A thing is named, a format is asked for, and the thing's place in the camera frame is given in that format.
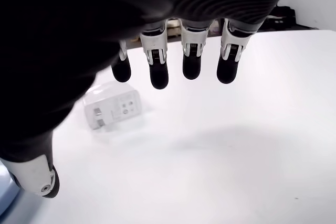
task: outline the white power adapter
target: white power adapter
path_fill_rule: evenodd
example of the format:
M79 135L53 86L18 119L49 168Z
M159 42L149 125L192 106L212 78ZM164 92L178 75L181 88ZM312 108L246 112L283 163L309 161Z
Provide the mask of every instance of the white power adapter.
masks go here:
M94 130L141 113L137 90L117 81L91 87L83 103L88 124Z

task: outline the robotic finger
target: robotic finger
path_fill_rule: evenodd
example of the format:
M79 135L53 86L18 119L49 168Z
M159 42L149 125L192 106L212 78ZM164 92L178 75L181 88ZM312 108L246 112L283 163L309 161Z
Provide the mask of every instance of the robotic finger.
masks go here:
M20 144L3 146L2 152L6 154L2 153L0 158L20 188L45 198L54 198L59 191L59 178L52 159L52 136L53 133L48 132L26 138ZM25 146L31 142L34 143L31 147Z
M201 72L201 56L212 20L193 22L180 20L183 46L183 75L196 79Z
M164 89L169 81L165 21L148 24L140 34L140 39L147 56L152 85L156 89Z
M131 78L131 66L127 55L126 41L120 41L120 50L117 63L112 65L112 72L119 82L127 82Z
M251 36L256 32L257 30L239 29L231 24L228 19L225 19L221 39L221 53L217 66L217 78L221 83L228 84L234 81L242 52L245 50Z

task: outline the black fingertip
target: black fingertip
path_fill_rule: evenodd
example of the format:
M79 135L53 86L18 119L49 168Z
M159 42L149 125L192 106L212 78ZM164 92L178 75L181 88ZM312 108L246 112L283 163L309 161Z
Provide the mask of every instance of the black fingertip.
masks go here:
M121 60L120 57L118 57L117 63L111 67L117 81L127 82L131 78L131 66L128 57L126 57L125 60Z
M55 171L55 184L54 184L54 187L52 188L52 190L50 191L50 193L48 193L47 195L45 195L44 197L45 198L55 198L56 195L58 194L58 191L59 191L59 177L58 177L58 174L57 174L57 171L55 169L55 167L52 168L54 171Z
M201 72L201 57L183 54L183 75L189 79L196 79Z
M217 78L221 83L229 84L234 81L237 75L238 62L234 60L223 60L219 57L217 66Z
M167 87L169 81L167 62L164 64L155 63L149 65L149 72L153 87L156 89L164 89Z

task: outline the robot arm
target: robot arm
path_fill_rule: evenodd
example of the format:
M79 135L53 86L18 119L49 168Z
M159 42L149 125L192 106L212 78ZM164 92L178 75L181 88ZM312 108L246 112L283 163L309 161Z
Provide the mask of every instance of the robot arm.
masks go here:
M183 73L198 77L211 22L225 18L220 82L232 82L250 37L278 0L2 0L5 104L0 159L24 190L55 197L52 132L107 66L131 77L124 40L140 33L153 86L168 84L165 21L181 22Z

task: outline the white table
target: white table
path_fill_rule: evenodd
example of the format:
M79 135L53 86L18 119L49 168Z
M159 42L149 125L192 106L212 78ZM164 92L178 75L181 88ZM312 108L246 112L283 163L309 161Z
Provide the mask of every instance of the white table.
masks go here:
M174 42L164 90L142 48L129 50L143 115L94 133L78 103L55 130L58 196L29 196L16 218L35 201L22 223L336 223L335 44L332 31L258 33L225 85L219 37L193 81ZM107 69L96 83L111 80Z

